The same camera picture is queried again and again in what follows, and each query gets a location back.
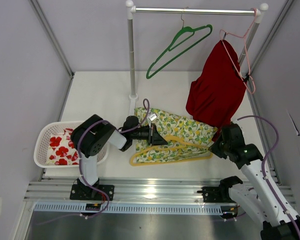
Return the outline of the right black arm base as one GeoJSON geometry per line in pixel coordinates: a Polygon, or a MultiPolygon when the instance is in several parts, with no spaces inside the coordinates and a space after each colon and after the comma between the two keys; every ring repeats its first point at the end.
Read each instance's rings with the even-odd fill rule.
{"type": "Polygon", "coordinates": [[[220,180],[218,186],[203,186],[197,193],[202,195],[204,203],[235,203],[230,198],[229,189],[237,184],[243,184],[243,181],[237,176],[230,176],[220,180]]]}

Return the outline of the red poppy print cloth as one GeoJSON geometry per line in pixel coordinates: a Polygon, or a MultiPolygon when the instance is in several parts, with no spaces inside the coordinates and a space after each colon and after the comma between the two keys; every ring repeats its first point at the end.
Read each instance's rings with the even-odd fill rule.
{"type": "Polygon", "coordinates": [[[46,164],[53,166],[73,166],[79,164],[79,154],[71,141],[72,128],[51,134],[46,154],[46,164]]]}

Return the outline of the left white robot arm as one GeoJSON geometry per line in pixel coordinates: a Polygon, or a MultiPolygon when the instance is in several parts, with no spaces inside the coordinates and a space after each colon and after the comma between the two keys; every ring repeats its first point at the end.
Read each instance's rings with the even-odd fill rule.
{"type": "Polygon", "coordinates": [[[142,140],[151,146],[165,146],[168,142],[158,133],[156,125],[148,123],[141,126],[136,116],[126,118],[121,131],[114,125],[94,114],[75,128],[70,136],[79,157],[79,181],[83,184],[81,194],[87,200],[98,196],[99,181],[97,156],[106,144],[125,152],[134,140],[142,140]]]}

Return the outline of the lemon print skirt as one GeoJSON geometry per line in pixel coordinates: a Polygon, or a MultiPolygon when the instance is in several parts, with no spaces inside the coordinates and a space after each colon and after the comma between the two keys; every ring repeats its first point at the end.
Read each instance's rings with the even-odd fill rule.
{"type": "MultiPolygon", "coordinates": [[[[186,116],[176,115],[158,108],[151,108],[150,114],[156,114],[157,118],[153,121],[158,133],[165,138],[166,136],[176,136],[184,139],[202,139],[204,137],[213,141],[218,129],[206,123],[190,119],[186,116]]],[[[137,140],[147,146],[151,146],[144,140],[137,140]]]]}

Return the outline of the yellow clothes hanger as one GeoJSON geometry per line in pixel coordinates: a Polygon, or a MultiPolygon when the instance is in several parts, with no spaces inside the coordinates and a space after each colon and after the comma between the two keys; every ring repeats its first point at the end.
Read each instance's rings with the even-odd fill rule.
{"type": "Polygon", "coordinates": [[[129,164],[133,167],[163,165],[172,163],[205,160],[212,157],[209,147],[213,141],[207,137],[180,138],[168,135],[164,138],[167,145],[145,145],[136,143],[136,152],[130,157],[129,164]]]}

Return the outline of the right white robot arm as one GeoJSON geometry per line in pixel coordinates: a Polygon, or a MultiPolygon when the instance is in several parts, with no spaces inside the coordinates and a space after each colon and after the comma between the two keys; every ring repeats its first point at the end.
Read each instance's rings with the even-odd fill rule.
{"type": "Polygon", "coordinates": [[[273,178],[268,175],[265,157],[254,144],[246,144],[238,124],[221,128],[216,142],[209,148],[216,156],[229,159],[252,185],[251,193],[237,176],[220,181],[218,196],[234,201],[260,225],[263,240],[300,240],[300,214],[287,201],[273,178]]]}

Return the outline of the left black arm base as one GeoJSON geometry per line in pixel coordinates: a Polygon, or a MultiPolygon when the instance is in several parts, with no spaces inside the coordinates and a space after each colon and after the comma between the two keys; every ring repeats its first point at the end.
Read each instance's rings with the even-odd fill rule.
{"type": "MultiPolygon", "coordinates": [[[[100,184],[99,181],[93,185],[94,188],[101,190],[108,195],[109,200],[112,201],[115,193],[115,186],[109,184],[100,184]]],[[[81,201],[107,201],[107,197],[102,193],[86,186],[79,179],[72,185],[70,196],[71,200],[81,201]]]]}

